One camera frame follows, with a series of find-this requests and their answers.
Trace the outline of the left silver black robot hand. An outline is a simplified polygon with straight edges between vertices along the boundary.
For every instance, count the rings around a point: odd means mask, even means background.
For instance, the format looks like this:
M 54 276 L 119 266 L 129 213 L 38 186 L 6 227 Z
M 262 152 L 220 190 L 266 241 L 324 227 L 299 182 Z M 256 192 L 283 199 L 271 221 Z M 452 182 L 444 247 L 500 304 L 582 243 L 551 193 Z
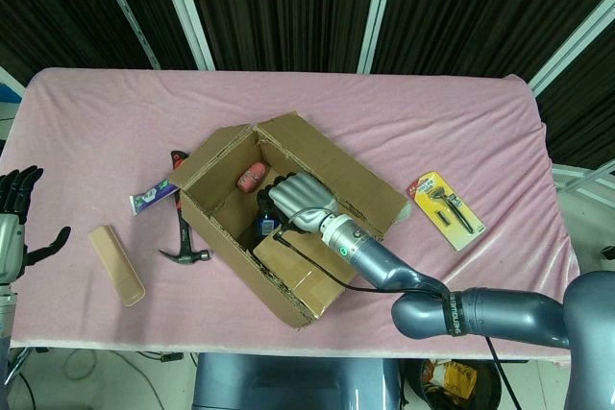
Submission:
M 25 224 L 36 182 L 44 170 L 32 165 L 1 176 L 1 284 L 11 285 L 27 266 L 58 253 L 66 244 L 71 227 L 63 227 L 46 247 L 29 251 L 25 244 Z

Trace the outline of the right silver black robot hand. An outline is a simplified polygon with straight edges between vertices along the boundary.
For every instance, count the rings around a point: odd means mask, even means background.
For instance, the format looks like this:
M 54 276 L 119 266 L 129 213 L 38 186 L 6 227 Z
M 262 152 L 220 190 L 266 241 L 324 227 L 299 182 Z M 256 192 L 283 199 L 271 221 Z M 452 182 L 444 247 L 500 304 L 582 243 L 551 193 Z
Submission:
M 284 225 L 300 232 L 318 232 L 328 216 L 338 214 L 333 193 L 305 171 L 276 177 L 259 191 L 258 198 L 273 209 Z

